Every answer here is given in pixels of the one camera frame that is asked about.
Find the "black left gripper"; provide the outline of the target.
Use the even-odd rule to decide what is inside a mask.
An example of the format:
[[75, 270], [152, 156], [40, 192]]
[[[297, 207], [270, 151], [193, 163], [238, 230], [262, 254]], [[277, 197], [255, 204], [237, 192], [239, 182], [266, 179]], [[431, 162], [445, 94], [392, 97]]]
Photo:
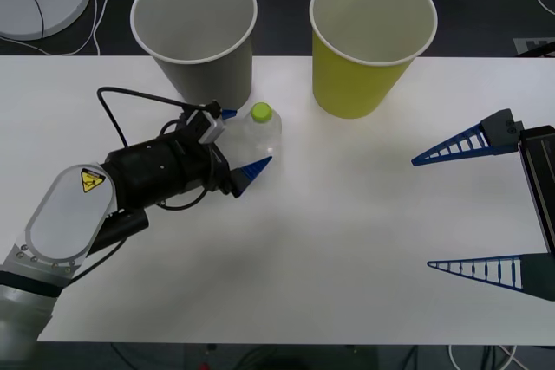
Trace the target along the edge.
[[[236, 110], [223, 109], [223, 120], [234, 118]], [[270, 164], [272, 156], [230, 170], [227, 160], [215, 145], [176, 142], [179, 189], [177, 195], [205, 188], [239, 198]]]

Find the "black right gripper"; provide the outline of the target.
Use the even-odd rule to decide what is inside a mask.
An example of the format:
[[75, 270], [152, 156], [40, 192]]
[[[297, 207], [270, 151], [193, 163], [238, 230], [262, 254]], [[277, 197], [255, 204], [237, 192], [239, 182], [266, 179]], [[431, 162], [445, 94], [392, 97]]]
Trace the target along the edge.
[[[411, 160], [424, 166], [458, 159], [495, 156], [518, 151], [547, 251], [554, 253], [554, 127], [524, 129], [509, 108], [442, 141]], [[457, 260], [428, 261], [427, 266], [462, 277], [554, 301], [554, 256], [532, 253]]]

